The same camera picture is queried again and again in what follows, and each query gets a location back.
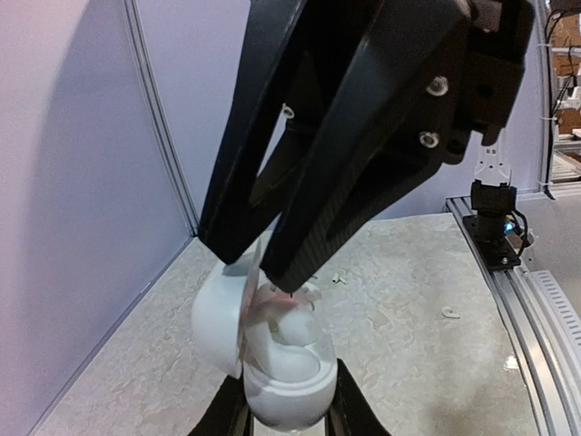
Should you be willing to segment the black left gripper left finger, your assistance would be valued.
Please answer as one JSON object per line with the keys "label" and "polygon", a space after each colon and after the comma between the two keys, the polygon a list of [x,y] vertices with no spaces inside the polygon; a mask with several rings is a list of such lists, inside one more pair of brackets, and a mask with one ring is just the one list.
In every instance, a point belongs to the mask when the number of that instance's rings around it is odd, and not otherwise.
{"label": "black left gripper left finger", "polygon": [[228,376],[189,436],[234,436],[248,434],[248,403],[243,382]]}

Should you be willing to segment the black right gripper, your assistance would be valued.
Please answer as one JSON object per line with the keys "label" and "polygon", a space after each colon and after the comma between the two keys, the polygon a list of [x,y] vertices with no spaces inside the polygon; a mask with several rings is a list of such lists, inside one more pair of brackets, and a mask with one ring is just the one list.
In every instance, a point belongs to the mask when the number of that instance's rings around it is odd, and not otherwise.
{"label": "black right gripper", "polygon": [[319,1],[275,164],[301,164],[261,267],[298,290],[368,220],[494,144],[524,74],[526,1]]}

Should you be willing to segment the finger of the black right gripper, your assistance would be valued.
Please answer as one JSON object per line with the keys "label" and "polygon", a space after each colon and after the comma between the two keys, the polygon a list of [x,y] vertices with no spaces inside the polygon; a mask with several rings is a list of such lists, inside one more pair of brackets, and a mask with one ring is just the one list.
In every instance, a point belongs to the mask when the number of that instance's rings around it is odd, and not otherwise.
{"label": "finger of the black right gripper", "polygon": [[292,167],[260,173],[285,97],[299,68],[309,22],[306,1],[253,1],[221,146],[199,225],[199,238],[235,263],[281,212]]}

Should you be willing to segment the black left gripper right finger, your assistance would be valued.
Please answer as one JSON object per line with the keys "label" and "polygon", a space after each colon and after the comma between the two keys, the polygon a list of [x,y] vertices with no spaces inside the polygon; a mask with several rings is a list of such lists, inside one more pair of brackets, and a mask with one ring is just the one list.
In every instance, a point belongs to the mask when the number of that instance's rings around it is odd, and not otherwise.
{"label": "black left gripper right finger", "polygon": [[338,359],[336,390],[333,397],[333,434],[390,436],[342,359]]}

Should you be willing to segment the white oval charging case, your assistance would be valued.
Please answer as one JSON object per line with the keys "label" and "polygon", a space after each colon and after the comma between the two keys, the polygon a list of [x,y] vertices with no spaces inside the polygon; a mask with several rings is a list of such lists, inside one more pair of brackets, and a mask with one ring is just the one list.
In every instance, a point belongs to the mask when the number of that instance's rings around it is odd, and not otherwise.
{"label": "white oval charging case", "polygon": [[303,431],[330,407],[338,362],[320,311],[272,302],[270,284],[249,255],[217,263],[192,304],[194,348],[243,382],[262,424]]}

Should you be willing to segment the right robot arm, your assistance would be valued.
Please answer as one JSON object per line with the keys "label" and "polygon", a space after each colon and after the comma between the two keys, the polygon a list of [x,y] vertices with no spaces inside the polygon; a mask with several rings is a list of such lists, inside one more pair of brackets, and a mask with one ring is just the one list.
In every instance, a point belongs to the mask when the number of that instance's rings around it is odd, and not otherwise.
{"label": "right robot arm", "polygon": [[199,226],[298,290],[367,221],[482,137],[468,228],[490,270],[517,190],[497,149],[525,72],[527,1],[254,1]]}

